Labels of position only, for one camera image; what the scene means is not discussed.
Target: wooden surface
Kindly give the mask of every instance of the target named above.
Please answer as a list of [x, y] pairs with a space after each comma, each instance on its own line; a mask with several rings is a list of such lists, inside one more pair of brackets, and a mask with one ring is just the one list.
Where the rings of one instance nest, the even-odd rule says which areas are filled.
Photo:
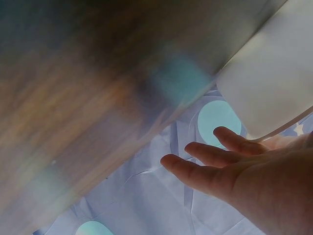
[[[283, 2], [0, 1], [0, 233], [32, 233], [104, 180]], [[200, 85], [188, 102], [164, 91], [177, 60], [207, 77], [183, 83]]]

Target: hand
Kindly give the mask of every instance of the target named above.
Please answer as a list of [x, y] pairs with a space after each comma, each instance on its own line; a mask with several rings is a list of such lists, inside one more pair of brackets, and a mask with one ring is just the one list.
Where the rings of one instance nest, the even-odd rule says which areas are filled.
[[219, 127], [229, 151], [190, 143], [185, 151], [206, 166], [173, 154], [162, 165], [188, 186], [235, 207], [268, 235], [313, 234], [313, 134], [254, 143]]

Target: bed sheet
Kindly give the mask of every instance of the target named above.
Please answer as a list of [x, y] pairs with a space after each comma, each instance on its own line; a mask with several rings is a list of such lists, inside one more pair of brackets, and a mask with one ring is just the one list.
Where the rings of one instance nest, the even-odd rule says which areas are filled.
[[[204, 142], [197, 126], [204, 105], [223, 100], [214, 88], [165, 128], [133, 158], [34, 235], [263, 235], [249, 220], [223, 201], [182, 184], [161, 165], [173, 153], [200, 162], [184, 152], [191, 141]], [[284, 131], [297, 136], [313, 130], [313, 115]], [[242, 127], [240, 134], [247, 133]], [[108, 231], [82, 231], [96, 221]]]

